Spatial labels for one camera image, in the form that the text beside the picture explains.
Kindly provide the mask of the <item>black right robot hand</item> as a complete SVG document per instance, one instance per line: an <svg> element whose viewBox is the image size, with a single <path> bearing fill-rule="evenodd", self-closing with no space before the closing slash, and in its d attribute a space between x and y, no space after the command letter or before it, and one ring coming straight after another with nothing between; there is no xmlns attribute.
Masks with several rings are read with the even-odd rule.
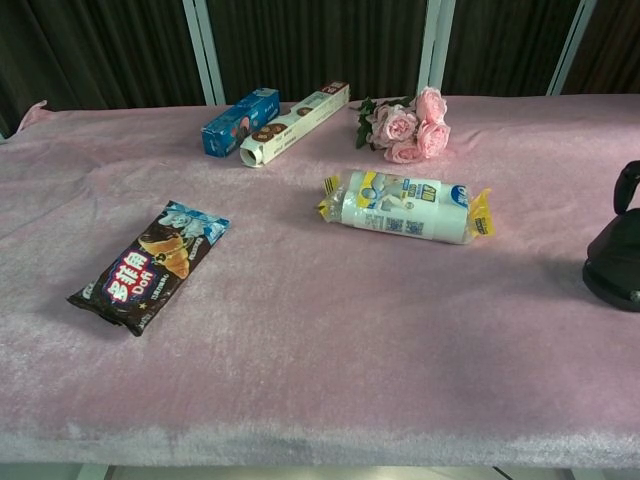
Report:
<svg viewBox="0 0 640 480"><path fill-rule="evenodd" d="M621 171L614 188L616 220L615 253L619 260L620 286L628 297L629 309L639 311L639 209L628 209L639 186L639 161Z"/></svg>

